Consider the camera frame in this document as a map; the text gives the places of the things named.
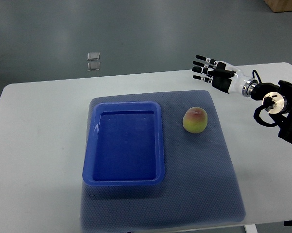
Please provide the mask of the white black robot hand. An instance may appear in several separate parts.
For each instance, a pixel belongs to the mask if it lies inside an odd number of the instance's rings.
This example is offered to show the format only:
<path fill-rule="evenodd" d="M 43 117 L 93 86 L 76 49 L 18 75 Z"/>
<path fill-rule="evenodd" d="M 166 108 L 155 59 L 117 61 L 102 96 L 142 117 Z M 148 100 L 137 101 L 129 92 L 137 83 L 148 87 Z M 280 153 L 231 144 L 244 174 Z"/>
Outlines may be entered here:
<path fill-rule="evenodd" d="M 243 72 L 227 62 L 218 61 L 213 58 L 201 55 L 195 56 L 197 61 L 193 61 L 193 78 L 211 84 L 212 87 L 224 92 L 241 92 L 243 86 Z"/>

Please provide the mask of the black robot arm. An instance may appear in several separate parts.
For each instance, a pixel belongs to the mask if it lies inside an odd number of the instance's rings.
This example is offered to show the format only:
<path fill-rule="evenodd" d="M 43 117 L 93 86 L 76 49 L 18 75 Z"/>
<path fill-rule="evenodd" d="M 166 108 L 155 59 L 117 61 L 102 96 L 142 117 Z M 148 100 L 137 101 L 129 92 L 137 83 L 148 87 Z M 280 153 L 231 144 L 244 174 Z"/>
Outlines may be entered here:
<path fill-rule="evenodd" d="M 251 82 L 245 94 L 254 100 L 262 101 L 253 118 L 265 127 L 280 128 L 278 137 L 292 144 L 292 83 L 280 80 L 272 83 Z"/>

